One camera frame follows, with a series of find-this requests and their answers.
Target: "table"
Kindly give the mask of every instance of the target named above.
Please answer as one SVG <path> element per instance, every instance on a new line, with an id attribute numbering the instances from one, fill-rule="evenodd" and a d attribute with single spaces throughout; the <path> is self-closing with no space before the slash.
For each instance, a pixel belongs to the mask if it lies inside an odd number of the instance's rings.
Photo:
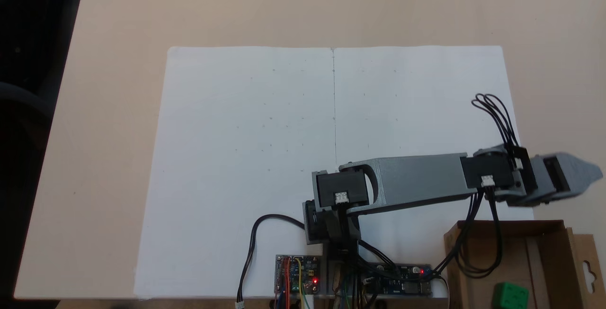
<path id="1" fill-rule="evenodd" d="M 529 151 L 606 169 L 606 0 L 81 0 L 15 296 L 134 297 L 171 46 L 425 44 L 501 45 Z M 604 191 L 535 217 L 606 261 Z"/>

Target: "brown cardboard box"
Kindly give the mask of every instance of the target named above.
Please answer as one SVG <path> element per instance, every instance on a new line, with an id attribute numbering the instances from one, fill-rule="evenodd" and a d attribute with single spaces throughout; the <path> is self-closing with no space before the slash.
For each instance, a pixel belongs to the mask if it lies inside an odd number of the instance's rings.
<path id="1" fill-rule="evenodd" d="M 444 235 L 448 253 L 461 232 L 459 221 Z M 503 259 L 491 275 L 470 279 L 455 261 L 448 264 L 451 309 L 491 308 L 494 286 L 510 282 L 529 291 L 529 309 L 603 309 L 606 291 L 593 236 L 573 234 L 563 221 L 502 221 Z M 496 240 L 492 221 L 476 221 L 463 246 L 470 263 L 485 268 L 494 262 Z M 590 293 L 583 262 L 595 275 Z"/>

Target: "circuit board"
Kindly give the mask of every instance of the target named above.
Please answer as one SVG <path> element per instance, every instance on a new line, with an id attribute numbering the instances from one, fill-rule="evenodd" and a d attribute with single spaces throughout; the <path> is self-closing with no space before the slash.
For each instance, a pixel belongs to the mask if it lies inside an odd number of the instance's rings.
<path id="1" fill-rule="evenodd" d="M 371 263 L 378 270 L 392 272 L 392 267 L 385 264 Z M 431 283 L 413 281 L 431 272 L 429 264 L 396 264 L 400 269 L 400 275 L 411 282 L 397 281 L 394 279 L 379 278 L 379 294 L 392 296 L 429 296 L 431 295 Z"/>
<path id="2" fill-rule="evenodd" d="M 301 284 L 306 294 L 317 294 L 320 291 L 320 256 L 276 256 L 276 272 L 274 277 L 274 289 L 284 290 L 287 274 L 290 281 L 290 292 L 299 292 L 299 263 L 301 261 L 303 273 L 301 273 Z"/>

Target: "white paper sheet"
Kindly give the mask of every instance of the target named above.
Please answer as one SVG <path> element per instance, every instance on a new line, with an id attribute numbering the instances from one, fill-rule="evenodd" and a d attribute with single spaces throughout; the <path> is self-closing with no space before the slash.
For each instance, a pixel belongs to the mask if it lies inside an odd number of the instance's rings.
<path id="1" fill-rule="evenodd" d="M 469 103 L 477 92 L 513 109 L 498 47 L 172 48 L 134 292 L 234 297 L 253 222 L 301 219 L 312 171 L 497 144 Z M 467 204 L 362 216 L 362 235 L 396 262 L 435 265 Z M 533 214 L 499 206 L 499 216 Z M 244 296 L 273 296 L 275 255 L 320 253 L 297 227 L 263 223 Z M 435 296 L 446 296 L 441 285 Z"/>

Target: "green block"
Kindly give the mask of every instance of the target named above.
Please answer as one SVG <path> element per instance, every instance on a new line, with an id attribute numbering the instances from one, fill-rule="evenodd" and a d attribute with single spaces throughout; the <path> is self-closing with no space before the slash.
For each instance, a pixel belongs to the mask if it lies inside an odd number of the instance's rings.
<path id="1" fill-rule="evenodd" d="M 498 283 L 494 286 L 494 309 L 526 309 L 528 289 L 512 283 Z"/>

